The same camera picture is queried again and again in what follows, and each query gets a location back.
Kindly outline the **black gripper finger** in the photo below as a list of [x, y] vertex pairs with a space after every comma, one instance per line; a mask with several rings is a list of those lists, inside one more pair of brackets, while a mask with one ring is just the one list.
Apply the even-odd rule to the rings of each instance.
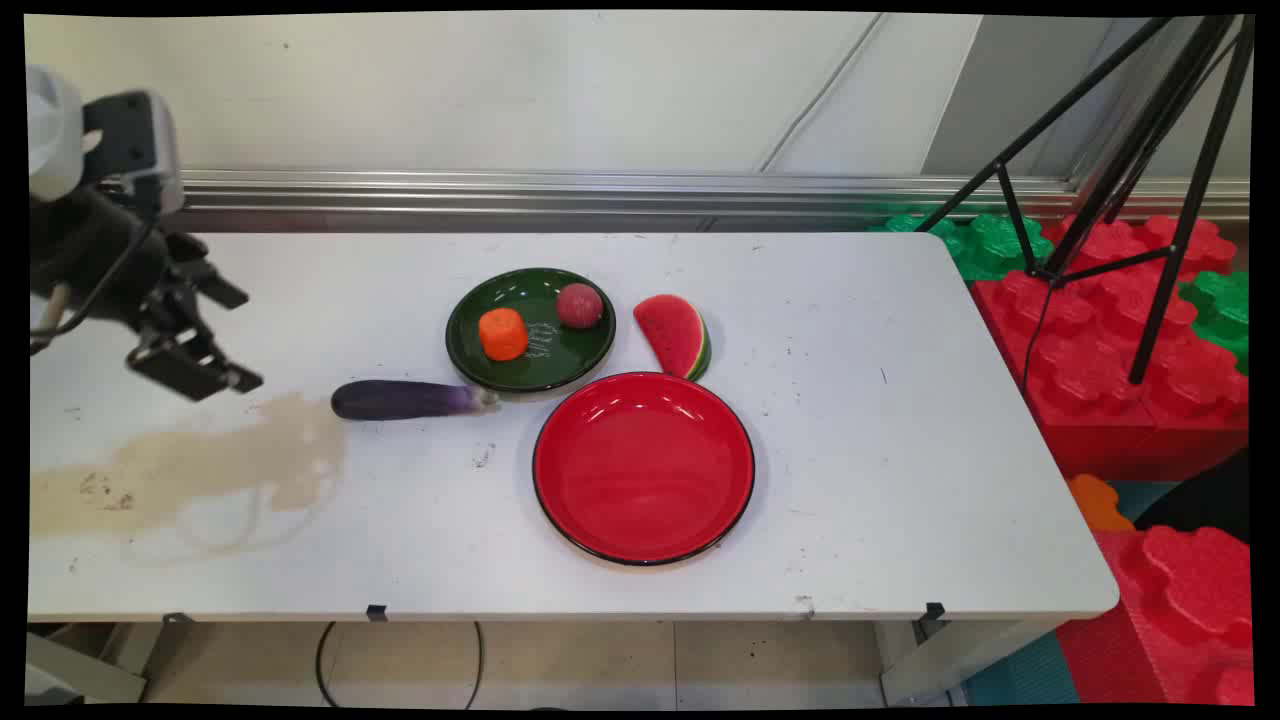
[[250, 296], [230, 283], [209, 260], [209, 246], [183, 232], [165, 234], [165, 245], [174, 275], [192, 284], [200, 293], [227, 310], [246, 305]]
[[264, 383], [220, 350], [193, 300], [148, 300], [131, 328], [138, 343], [125, 355], [127, 368], [192, 402], [223, 391], [247, 395]]

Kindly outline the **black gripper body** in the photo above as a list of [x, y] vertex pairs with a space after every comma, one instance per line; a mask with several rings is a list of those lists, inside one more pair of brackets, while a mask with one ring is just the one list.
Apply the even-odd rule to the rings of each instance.
[[88, 320], [115, 322], [134, 332], [131, 320], [148, 300], [193, 300], [198, 306], [198, 291], [172, 272], [169, 232], [175, 231], [96, 190], [33, 201], [31, 292], [45, 307], [29, 336], [59, 337]]

